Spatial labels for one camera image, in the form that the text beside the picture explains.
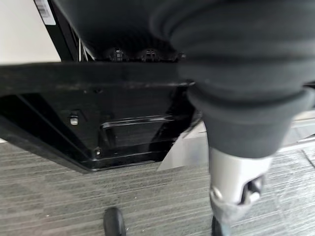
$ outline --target barcode label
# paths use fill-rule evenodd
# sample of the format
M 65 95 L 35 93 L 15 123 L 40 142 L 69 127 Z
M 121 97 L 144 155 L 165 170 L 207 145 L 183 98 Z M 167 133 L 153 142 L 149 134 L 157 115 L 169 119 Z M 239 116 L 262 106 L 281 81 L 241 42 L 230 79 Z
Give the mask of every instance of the barcode label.
M 54 26 L 56 21 L 48 4 L 48 0 L 35 0 L 35 4 L 45 25 Z

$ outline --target white wall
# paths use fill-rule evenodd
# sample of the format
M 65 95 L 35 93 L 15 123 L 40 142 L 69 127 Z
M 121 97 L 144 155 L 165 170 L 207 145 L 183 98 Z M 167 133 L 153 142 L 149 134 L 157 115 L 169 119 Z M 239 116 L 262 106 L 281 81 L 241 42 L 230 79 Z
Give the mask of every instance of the white wall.
M 0 0 L 0 65 L 60 61 L 33 0 Z

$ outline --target metal bolt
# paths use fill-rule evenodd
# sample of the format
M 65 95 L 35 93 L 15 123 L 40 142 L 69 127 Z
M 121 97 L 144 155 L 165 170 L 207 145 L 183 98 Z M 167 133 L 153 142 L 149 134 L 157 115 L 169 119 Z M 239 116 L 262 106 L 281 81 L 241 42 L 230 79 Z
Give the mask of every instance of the metal bolt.
M 77 116 L 71 116 L 70 117 L 70 124 L 71 125 L 78 125 L 79 124 L 79 118 Z

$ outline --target black plastic panel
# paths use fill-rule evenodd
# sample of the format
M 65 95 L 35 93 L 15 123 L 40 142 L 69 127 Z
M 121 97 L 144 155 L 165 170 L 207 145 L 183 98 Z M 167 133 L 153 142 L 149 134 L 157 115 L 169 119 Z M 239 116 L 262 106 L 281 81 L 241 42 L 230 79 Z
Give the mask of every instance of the black plastic panel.
M 0 67 L 1 137 L 80 171 L 162 161 L 194 114 L 190 83 L 174 72 L 168 63 Z

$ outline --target gray carpet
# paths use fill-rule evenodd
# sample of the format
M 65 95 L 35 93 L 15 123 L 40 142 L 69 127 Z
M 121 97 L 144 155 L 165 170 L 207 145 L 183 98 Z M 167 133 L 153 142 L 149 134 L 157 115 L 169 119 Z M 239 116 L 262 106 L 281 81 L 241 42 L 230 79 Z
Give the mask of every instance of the gray carpet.
M 315 235 L 315 148 L 279 154 L 262 199 L 235 236 Z M 0 236 L 103 236 L 122 210 L 128 236 L 209 236 L 208 167 L 156 172 L 158 163 L 82 175 L 0 144 Z

